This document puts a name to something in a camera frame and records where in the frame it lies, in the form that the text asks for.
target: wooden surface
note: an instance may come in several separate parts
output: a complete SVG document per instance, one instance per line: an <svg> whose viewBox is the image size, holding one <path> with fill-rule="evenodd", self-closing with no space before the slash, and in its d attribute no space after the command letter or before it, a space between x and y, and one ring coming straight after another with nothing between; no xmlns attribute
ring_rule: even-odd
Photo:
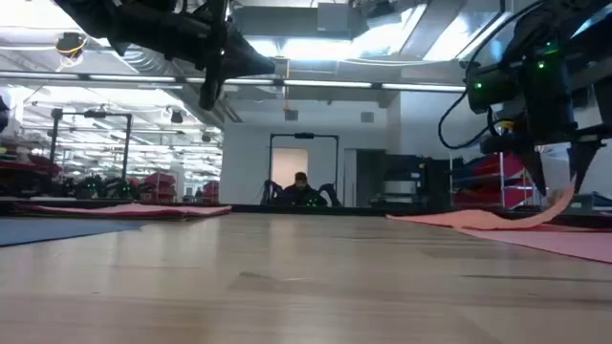
<svg viewBox="0 0 612 344"><path fill-rule="evenodd" d="M611 324L611 266L382 218L0 248L2 344L585 344Z"/></svg>

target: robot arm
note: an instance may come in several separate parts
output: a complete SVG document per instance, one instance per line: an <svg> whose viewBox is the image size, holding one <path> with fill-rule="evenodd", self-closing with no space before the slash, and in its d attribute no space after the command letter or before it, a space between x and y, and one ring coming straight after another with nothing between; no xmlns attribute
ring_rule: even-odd
<svg viewBox="0 0 612 344"><path fill-rule="evenodd" d="M529 50L556 40L567 44L580 26L596 12L610 4L610 0L545 0L518 19L514 38L503 55L507 62L517 61Z"/></svg>
<svg viewBox="0 0 612 344"><path fill-rule="evenodd" d="M579 191L588 166L602 147L601 140L612 138L612 127L602 124L578 129L570 76L586 68L587 63L596 63L609 55L610 49L605 47L609 46L608 39L602 33L610 32L607 28L612 24L612 16L576 37L573 35L610 1L548 0L538 4L516 23L514 38L500 63L469 68L470 107L476 113L484 113L496 103L523 103L513 118L514 131L484 139L481 150L513 152L545 195L541 158L535 147L570 142L570 168Z"/></svg>
<svg viewBox="0 0 612 344"><path fill-rule="evenodd" d="M130 43L207 69L200 105L210 110L221 85L232 77L271 74L274 64L258 54L226 20L228 0L208 0L192 13L175 13L177 0L55 0L88 34L108 38L123 55Z"/></svg>

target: blue mat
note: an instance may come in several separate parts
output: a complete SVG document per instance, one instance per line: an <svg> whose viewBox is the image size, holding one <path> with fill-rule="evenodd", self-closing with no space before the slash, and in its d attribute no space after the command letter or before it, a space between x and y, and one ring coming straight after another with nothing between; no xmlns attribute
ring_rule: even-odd
<svg viewBox="0 0 612 344"><path fill-rule="evenodd" d="M134 230L141 226L127 221L0 218L0 247Z"/></svg>

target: metal frame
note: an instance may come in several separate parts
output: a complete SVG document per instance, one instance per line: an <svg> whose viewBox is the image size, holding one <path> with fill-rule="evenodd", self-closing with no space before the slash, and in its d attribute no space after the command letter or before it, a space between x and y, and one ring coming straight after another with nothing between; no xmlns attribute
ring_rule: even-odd
<svg viewBox="0 0 612 344"><path fill-rule="evenodd" d="M112 114L112 113L101 113L87 111L84 113L65 113L60 108L55 108L51 111L51 117L54 119L54 129L51 132L51 152L49 154L49 178L54 175L54 164L55 164L55 148L57 147L57 132L59 131L59 121L64 115L72 116L84 116L86 118L106 118L106 117L125 117L127 119L127 125L125 127L125 146L123 148L123 167L121 170L121 178L125 180L127 174L127 155L129 152L130 138L132 136L132 114Z"/></svg>
<svg viewBox="0 0 612 344"><path fill-rule="evenodd" d="M295 133L295 134L270 134L270 146L268 151L268 179L272 179L272 156L273 156L273 141L274 138L294 138L296 140L313 140L319 139L334 139L336 141L336 173L334 174L334 188L338 192L338 162L339 162L339 142L338 135L317 135L312 133Z"/></svg>

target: fluorescent light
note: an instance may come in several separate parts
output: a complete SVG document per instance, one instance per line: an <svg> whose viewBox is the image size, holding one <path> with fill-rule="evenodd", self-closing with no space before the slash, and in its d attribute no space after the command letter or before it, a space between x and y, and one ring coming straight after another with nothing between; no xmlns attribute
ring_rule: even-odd
<svg viewBox="0 0 612 344"><path fill-rule="evenodd" d="M203 77L186 77L188 83L204 83L206 81Z"/></svg>
<svg viewBox="0 0 612 344"><path fill-rule="evenodd" d="M478 46L480 46L482 42L488 36L490 36L493 31L499 28L499 26L502 25L506 21L506 19L508 19L508 17L510 17L511 15L512 15L511 12L504 12L502 15L500 15L499 18L497 18L492 24L490 24L486 30L484 30L474 40L472 40L471 43L466 47L466 49L464 49L461 53L459 53L456 56L456 58L459 58L459 59L465 58L466 56L471 54L471 52L473 52L476 48L478 48Z"/></svg>
<svg viewBox="0 0 612 344"><path fill-rule="evenodd" d="M253 39L249 44L260 54L266 57L278 56L278 47L271 39Z"/></svg>
<svg viewBox="0 0 612 344"><path fill-rule="evenodd" d="M254 78L236 78L227 79L226 84L228 85L256 85L256 86L267 86L272 85L272 80L267 79L254 79Z"/></svg>
<svg viewBox="0 0 612 344"><path fill-rule="evenodd" d="M370 88L371 82L350 81L317 81L317 80L285 80L285 86L317 86L317 87L346 87L346 88Z"/></svg>
<svg viewBox="0 0 612 344"><path fill-rule="evenodd" d="M382 85L382 88L384 90L421 91L421 92L462 93L466 91L465 86L449 86L449 85L417 85L417 84L384 83Z"/></svg>
<svg viewBox="0 0 612 344"><path fill-rule="evenodd" d="M282 55L294 60L340 61L350 57L351 41L331 39L289 39Z"/></svg>
<svg viewBox="0 0 612 344"><path fill-rule="evenodd" d="M421 4L414 9L408 9L402 13L402 21L405 22L402 32L397 35L396 41L389 47L389 54L399 53L404 47L405 42L410 38L410 35L421 21L423 13L427 8L427 4Z"/></svg>
<svg viewBox="0 0 612 344"><path fill-rule="evenodd" d="M134 134L183 134L181 130L154 130L154 129L135 129Z"/></svg>
<svg viewBox="0 0 612 344"><path fill-rule="evenodd" d="M133 82L174 82L174 76L141 76L141 75L90 75L92 80L133 81Z"/></svg>
<svg viewBox="0 0 612 344"><path fill-rule="evenodd" d="M76 74L67 73L35 73L35 72L0 72L0 77L22 77L22 78L49 78L49 79L65 79L75 80L78 79Z"/></svg>
<svg viewBox="0 0 612 344"><path fill-rule="evenodd" d="M114 135L117 136L125 136L125 129L115 129L110 125L104 124L104 123L96 123L96 125L100 125L103 124L105 127L102 129L98 129L98 128L76 128L76 127L65 127L65 126L61 126L57 128L57 131L70 131L70 132L83 132L83 133L108 133L111 131L116 131L115 133L113 133ZM54 127L53 126L35 126L35 125L23 125L21 127L24 130L53 130ZM185 131L183 130L155 130L155 129L132 129L132 134L186 134L187 132L190 133L199 133L200 130L199 129L186 129Z"/></svg>
<svg viewBox="0 0 612 344"><path fill-rule="evenodd" d="M108 148L123 148L123 143L96 143L96 142L70 142L70 143L59 143L58 146L70 147L70 148L91 148L91 149L108 149ZM194 152L207 152L207 151L218 151L219 148L216 146L202 146L202 145L174 145L174 150L181 151L194 151ZM161 149L169 149L170 145L165 144L130 144L130 150L144 150L159 152Z"/></svg>
<svg viewBox="0 0 612 344"><path fill-rule="evenodd" d="M99 120L94 120L93 125L97 126L97 127L100 127L100 128L103 128L103 129L108 129L108 130L113 129L112 125L108 125L106 123L102 123Z"/></svg>
<svg viewBox="0 0 612 344"><path fill-rule="evenodd" d="M423 60L449 61L456 57L462 58L462 55L469 54L480 45L510 15L507 12L502 13L485 29L498 12L477 12L477 14L484 19L480 26L478 23L470 22L470 17L465 13L459 14L438 37Z"/></svg>

